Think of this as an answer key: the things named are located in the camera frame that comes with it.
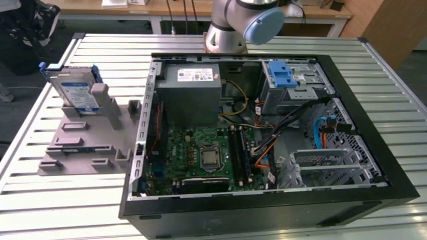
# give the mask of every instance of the ram slot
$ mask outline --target ram slot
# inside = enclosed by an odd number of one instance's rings
[[[244,138],[239,129],[228,129],[228,149],[231,156],[231,166],[234,182],[243,186],[248,182]]]

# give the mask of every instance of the blue latch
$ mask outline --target blue latch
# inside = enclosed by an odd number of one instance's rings
[[[39,72],[41,73],[43,77],[45,78],[47,82],[49,83],[51,80],[49,80],[49,76],[47,75],[45,71],[47,71],[47,63],[43,61],[39,63]]]
[[[270,73],[274,78],[276,88],[295,88],[296,81],[292,79],[292,70],[284,61],[270,61]]]

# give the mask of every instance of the desk leg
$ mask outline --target desk leg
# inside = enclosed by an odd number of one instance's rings
[[[150,17],[150,21],[151,21],[152,34],[160,35],[162,34],[162,26],[160,26],[162,17],[152,16]]]
[[[346,23],[347,23],[347,18],[336,18],[335,24],[332,25],[331,30],[327,33],[328,38],[339,38],[340,37]]]

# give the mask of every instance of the motherboard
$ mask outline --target motherboard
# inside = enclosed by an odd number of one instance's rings
[[[152,164],[152,195],[230,192],[264,188],[262,171],[251,172],[254,130],[170,129],[166,162]]]

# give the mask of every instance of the green motherboard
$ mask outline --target green motherboard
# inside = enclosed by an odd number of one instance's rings
[[[248,128],[242,132],[250,150],[256,145],[254,131]],[[250,182],[235,182],[228,135],[227,128],[170,129],[167,160],[159,170],[164,174],[150,181],[155,195],[176,194],[176,184],[190,178],[228,178],[228,191],[263,189],[264,177],[260,171],[251,173]]]

